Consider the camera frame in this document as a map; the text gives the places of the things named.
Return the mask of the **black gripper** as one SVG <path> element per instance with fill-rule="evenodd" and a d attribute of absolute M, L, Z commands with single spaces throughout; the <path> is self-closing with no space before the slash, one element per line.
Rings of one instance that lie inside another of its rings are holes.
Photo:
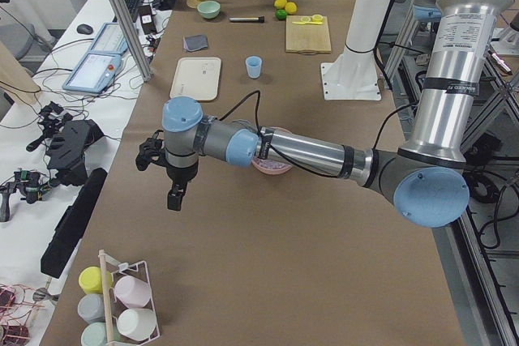
<path fill-rule="evenodd" d="M 159 134 L 162 132 L 163 130 L 156 130 L 151 137 L 140 144 L 135 164 L 139 171 L 146 170 L 150 164 L 166 169 L 166 173 L 172 181 L 167 195 L 167 208 L 171 211 L 180 211 L 188 183 L 198 173 L 198 156 L 195 153 L 186 156 L 170 153 L 166 149 L 165 139 L 159 138 Z"/>

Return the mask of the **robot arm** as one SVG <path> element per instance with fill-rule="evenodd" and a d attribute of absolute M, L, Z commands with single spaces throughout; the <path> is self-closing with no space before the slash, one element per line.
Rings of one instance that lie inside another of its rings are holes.
<path fill-rule="evenodd" d="M 350 179 L 385 197 L 411 222 L 437 228 L 464 212 L 470 189 L 461 143 L 497 16 L 514 0 L 415 0 L 440 24 L 416 103 L 414 127 L 396 152 L 358 150 L 266 126 L 240 126 L 204 114 L 190 97 L 169 99 L 161 128 L 139 147 L 136 167 L 163 167 L 172 181 L 167 206 L 179 210 L 199 166 L 211 156 L 236 165 L 291 164 L 321 177 Z"/>

